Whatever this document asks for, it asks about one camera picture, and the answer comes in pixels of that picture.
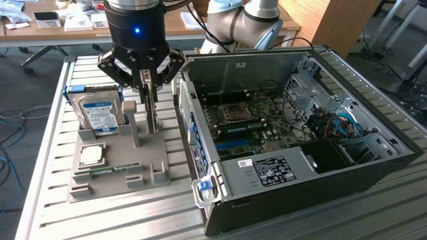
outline chair leg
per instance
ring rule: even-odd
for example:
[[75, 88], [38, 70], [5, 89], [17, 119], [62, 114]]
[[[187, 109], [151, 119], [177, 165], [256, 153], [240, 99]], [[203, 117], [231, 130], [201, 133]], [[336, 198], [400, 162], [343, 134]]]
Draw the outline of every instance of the chair leg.
[[40, 51], [32, 55], [26, 61], [21, 64], [21, 67], [25, 68], [33, 61], [36, 61], [44, 54], [46, 54], [53, 49], [53, 46], [44, 46]]
[[64, 49], [60, 46], [53, 46], [54, 49], [62, 54], [64, 56], [68, 56], [68, 53], [64, 51]]

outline paper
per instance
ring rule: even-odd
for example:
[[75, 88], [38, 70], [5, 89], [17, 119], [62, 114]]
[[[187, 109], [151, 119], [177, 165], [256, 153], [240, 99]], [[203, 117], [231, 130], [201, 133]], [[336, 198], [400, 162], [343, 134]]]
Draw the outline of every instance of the paper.
[[185, 28], [188, 30], [200, 30], [200, 29], [203, 29], [189, 12], [180, 12], [180, 18], [181, 18], [181, 20], [184, 22], [184, 25], [185, 25]]
[[5, 24], [4, 26], [6, 27], [6, 29], [20, 29], [20, 28], [28, 27], [29, 24], [24, 22], [17, 24]]

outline wooden cabinet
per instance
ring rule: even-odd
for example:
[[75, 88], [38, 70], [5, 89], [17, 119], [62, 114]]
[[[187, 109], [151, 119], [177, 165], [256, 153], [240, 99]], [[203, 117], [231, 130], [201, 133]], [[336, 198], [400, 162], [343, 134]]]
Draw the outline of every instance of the wooden cabinet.
[[[381, 0], [279, 0], [291, 19], [300, 25], [297, 37], [313, 45], [328, 45], [341, 57], [353, 48]], [[295, 40], [293, 46], [307, 46]]]

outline aluminum extrusion table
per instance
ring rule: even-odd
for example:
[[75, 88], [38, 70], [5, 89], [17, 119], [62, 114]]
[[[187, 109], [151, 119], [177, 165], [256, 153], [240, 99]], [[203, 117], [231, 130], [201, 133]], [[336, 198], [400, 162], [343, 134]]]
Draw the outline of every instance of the aluminum extrusion table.
[[[332, 52], [323, 52], [321, 56], [416, 144], [427, 149], [427, 131], [411, 116]], [[156, 104], [167, 139], [171, 184], [83, 202], [65, 202], [79, 122], [61, 96], [61, 87], [64, 84], [111, 85], [113, 81], [96, 63], [96, 56], [81, 56], [62, 65], [16, 239], [208, 239], [192, 196], [171, 86], [163, 87]], [[332, 91], [341, 91], [327, 76], [321, 80]], [[137, 94], [129, 89], [124, 90], [124, 98], [139, 102]], [[144, 106], [139, 104], [136, 117], [143, 118], [144, 114]], [[427, 236], [425, 203], [424, 154], [368, 191], [212, 239], [417, 239]]]

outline gray floor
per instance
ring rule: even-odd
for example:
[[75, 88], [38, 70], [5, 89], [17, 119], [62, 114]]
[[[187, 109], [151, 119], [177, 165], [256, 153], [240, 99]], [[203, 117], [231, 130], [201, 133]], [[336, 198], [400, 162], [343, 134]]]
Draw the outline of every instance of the gray floor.
[[[383, 20], [383, 17], [384, 16], [381, 15], [371, 20], [365, 30], [367, 34], [371, 34], [375, 31]], [[381, 59], [381, 62], [385, 64], [395, 64], [403, 69], [407, 69], [407, 64], [425, 43], [427, 34], [416, 29], [408, 28], [392, 48], [395, 56], [387, 55]], [[173, 48], [180, 48], [181, 50], [191, 50], [193, 47], [199, 47], [200, 44], [201, 41], [195, 40], [171, 43]], [[108, 50], [111, 44], [101, 44], [100, 46], [103, 49]], [[29, 47], [32, 52], [37, 51], [38, 49], [38, 47]], [[91, 45], [65, 46], [64, 50], [68, 52], [68, 54], [76, 56], [99, 54], [99, 52], [92, 49]], [[22, 73], [20, 67], [20, 63], [28, 56], [28, 54], [20, 53], [17, 48], [10, 48], [8, 54], [0, 58], [0, 72], [4, 74], [4, 77], [0, 80], [0, 88], [5, 90], [0, 95], [0, 112], [13, 109], [26, 109], [37, 105], [49, 104], [52, 102], [61, 71], [62, 56], [56, 51], [52, 51], [42, 56], [42, 58], [30, 65], [30, 67], [34, 69], [34, 74], [30, 76]], [[347, 60], [363, 74], [380, 67], [379, 64], [367, 61], [359, 55], [349, 55]], [[375, 84], [381, 86], [391, 85], [399, 81], [396, 76], [388, 74], [387, 69], [373, 73], [368, 78]], [[427, 70], [423, 71], [420, 76], [421, 81], [425, 79]], [[26, 123], [26, 135], [24, 139], [5, 150], [9, 159], [14, 163], [21, 185], [25, 189], [29, 186], [32, 169], [37, 158], [45, 124], [46, 118], [29, 120]], [[12, 127], [0, 124], [0, 140], [4, 139], [13, 130], [14, 129]], [[0, 172], [0, 179], [4, 178], [4, 173], [5, 171]], [[24, 206], [26, 193], [25, 189], [22, 191], [20, 201], [13, 206], [13, 209], [18, 210], [18, 208]], [[13, 201], [14, 197], [16, 184], [10, 176], [6, 183], [0, 187], [0, 209], [4, 208], [10, 201]], [[4, 215], [0, 215], [0, 239], [13, 239], [20, 215], [20, 211], [8, 212]]]

